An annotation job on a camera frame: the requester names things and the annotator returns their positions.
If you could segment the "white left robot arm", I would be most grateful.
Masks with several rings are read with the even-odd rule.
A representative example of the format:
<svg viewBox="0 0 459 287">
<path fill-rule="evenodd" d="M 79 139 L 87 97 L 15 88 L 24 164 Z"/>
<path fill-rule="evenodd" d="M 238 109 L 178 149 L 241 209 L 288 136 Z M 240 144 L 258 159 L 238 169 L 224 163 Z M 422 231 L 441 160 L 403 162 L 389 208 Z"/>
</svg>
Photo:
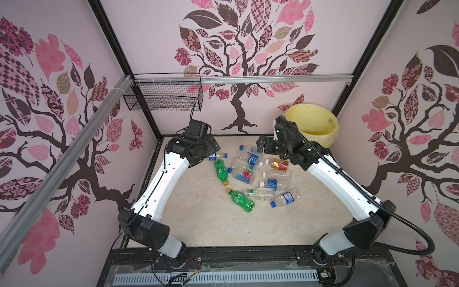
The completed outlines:
<svg viewBox="0 0 459 287">
<path fill-rule="evenodd" d="M 185 133 L 172 138 L 164 149 L 163 162 L 139 200 L 122 210 L 118 221 L 131 240 L 169 258 L 179 258 L 185 244 L 170 235 L 170 227 L 160 222 L 166 203 L 183 173 L 221 148 L 212 135 Z"/>
</svg>

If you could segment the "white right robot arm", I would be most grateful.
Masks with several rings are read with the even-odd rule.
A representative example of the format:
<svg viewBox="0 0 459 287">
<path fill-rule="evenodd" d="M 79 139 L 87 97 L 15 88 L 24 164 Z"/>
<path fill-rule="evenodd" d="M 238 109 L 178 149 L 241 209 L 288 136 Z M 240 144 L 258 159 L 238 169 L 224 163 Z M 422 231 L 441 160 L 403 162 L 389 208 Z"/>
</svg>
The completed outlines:
<svg viewBox="0 0 459 287">
<path fill-rule="evenodd" d="M 274 120 L 273 128 L 273 136 L 257 139 L 257 150 L 300 166 L 324 183 L 353 216 L 342 229 L 324 234 L 313 245 L 311 252 L 315 261 L 323 264 L 347 249 L 369 249 L 374 245 L 387 227 L 395 205 L 388 200 L 380 201 L 349 178 L 326 148 L 316 141 L 309 141 L 294 122 L 280 116 Z"/>
</svg>

